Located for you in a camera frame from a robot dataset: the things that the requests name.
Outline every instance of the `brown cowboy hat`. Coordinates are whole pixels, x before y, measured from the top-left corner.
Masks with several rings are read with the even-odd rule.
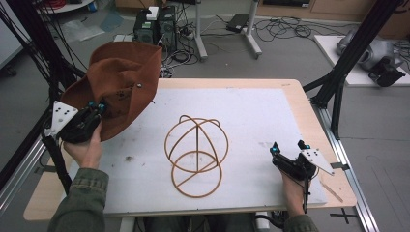
[[[70,86],[61,102],[81,109],[89,101],[106,105],[101,139],[123,131],[157,93],[161,65],[159,46],[137,42],[107,43],[90,58],[86,75]]]

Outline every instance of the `wire hat stand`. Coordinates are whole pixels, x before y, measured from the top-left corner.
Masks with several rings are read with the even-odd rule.
[[[220,186],[229,142],[218,120],[182,115],[166,135],[164,150],[172,184],[185,196],[206,197]]]

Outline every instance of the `white device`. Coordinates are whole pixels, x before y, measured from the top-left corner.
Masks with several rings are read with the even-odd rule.
[[[330,175],[335,175],[333,168],[323,157],[319,149],[305,149],[302,150],[302,155],[312,164],[329,173]]]
[[[159,8],[158,7],[149,7],[150,13],[147,14],[147,20],[155,21],[158,17]]]
[[[45,133],[56,135],[69,123],[77,112],[78,109],[62,102],[55,101],[53,105],[51,128]]]
[[[131,42],[133,36],[131,35],[116,35],[114,38],[114,42]]]

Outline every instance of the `person's right hand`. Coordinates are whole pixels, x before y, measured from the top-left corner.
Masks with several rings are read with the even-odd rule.
[[[304,215],[304,188],[305,182],[294,181],[285,173],[281,172],[283,180],[283,195],[289,217]]]

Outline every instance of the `black equipment box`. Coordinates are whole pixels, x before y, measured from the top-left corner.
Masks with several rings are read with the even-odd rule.
[[[226,30],[240,33],[242,29],[247,25],[249,14],[235,14],[228,22]]]
[[[142,10],[138,13],[133,26],[133,39],[147,44],[158,44],[159,25],[157,21],[147,20],[148,12]]]
[[[310,0],[263,0],[265,5],[308,7]]]
[[[160,26],[160,38],[162,38],[162,48],[165,48],[168,52],[177,50],[175,6],[160,9],[158,24]]]

